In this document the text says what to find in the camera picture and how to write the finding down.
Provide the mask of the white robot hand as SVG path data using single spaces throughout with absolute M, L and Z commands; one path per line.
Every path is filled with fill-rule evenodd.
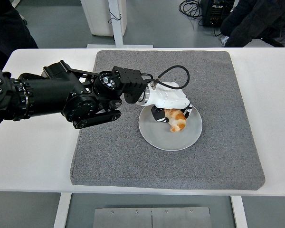
M 150 105 L 154 119 L 163 123 L 169 122 L 165 117 L 165 109 L 181 110 L 185 118 L 189 117 L 193 109 L 193 105 L 181 89 L 171 89 L 161 84 L 157 84 L 153 88 L 151 83 L 147 85 L 137 104 L 140 106 Z

